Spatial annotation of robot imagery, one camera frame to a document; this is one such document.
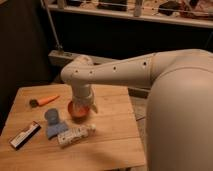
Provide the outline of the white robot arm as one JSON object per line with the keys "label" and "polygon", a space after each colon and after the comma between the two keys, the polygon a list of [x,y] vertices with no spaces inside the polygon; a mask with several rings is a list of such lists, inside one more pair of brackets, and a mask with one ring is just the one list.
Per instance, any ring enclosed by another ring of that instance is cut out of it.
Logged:
{"label": "white robot arm", "polygon": [[93,84],[148,88],[149,171],[213,171],[213,52],[155,52],[101,65],[81,55],[61,77],[85,104]]}

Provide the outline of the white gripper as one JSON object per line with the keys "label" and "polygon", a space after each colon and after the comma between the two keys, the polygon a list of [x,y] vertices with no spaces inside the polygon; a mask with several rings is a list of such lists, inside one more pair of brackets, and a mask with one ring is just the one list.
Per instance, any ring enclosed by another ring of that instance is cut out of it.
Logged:
{"label": "white gripper", "polygon": [[90,84],[72,86],[72,100],[78,105],[91,105],[91,109],[95,113],[98,113],[97,105],[94,103],[94,93]]}

